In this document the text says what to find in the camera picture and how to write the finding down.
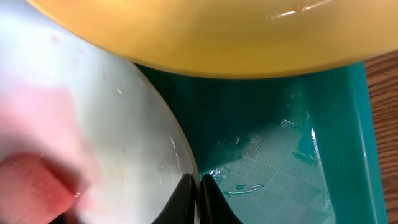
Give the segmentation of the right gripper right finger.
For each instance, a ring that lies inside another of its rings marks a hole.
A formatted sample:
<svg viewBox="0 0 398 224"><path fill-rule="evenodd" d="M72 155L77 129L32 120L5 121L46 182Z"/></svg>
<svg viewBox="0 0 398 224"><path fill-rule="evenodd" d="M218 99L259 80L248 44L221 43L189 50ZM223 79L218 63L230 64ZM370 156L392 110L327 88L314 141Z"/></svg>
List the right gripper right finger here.
<svg viewBox="0 0 398 224"><path fill-rule="evenodd" d="M210 174L200 183L200 224L242 224Z"/></svg>

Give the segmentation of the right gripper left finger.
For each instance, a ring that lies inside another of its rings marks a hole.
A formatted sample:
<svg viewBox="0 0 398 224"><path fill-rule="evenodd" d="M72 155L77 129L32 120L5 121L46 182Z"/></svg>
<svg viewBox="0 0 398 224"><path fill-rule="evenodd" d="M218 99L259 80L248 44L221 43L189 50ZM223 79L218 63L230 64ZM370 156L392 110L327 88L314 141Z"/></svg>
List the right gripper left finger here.
<svg viewBox="0 0 398 224"><path fill-rule="evenodd" d="M193 177L186 173L152 224L194 224L196 196Z"/></svg>

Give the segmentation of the light blue plate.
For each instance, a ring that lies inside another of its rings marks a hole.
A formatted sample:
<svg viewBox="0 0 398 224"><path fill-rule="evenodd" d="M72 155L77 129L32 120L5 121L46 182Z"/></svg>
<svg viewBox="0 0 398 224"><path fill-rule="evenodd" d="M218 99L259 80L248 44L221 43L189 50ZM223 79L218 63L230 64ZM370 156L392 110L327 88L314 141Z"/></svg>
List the light blue plate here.
<svg viewBox="0 0 398 224"><path fill-rule="evenodd" d="M69 33L26 1L1 2L1 94L65 88L98 179L50 223L152 223L182 176L198 171L166 102L131 62Z"/></svg>

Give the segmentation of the yellow plate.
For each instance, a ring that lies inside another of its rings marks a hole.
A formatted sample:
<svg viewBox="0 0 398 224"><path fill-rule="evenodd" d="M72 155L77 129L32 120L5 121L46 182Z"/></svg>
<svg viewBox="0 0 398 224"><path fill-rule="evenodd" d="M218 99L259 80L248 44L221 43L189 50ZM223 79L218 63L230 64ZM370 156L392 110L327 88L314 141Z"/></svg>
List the yellow plate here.
<svg viewBox="0 0 398 224"><path fill-rule="evenodd" d="M33 0L87 42L196 77L319 72L397 49L397 0Z"/></svg>

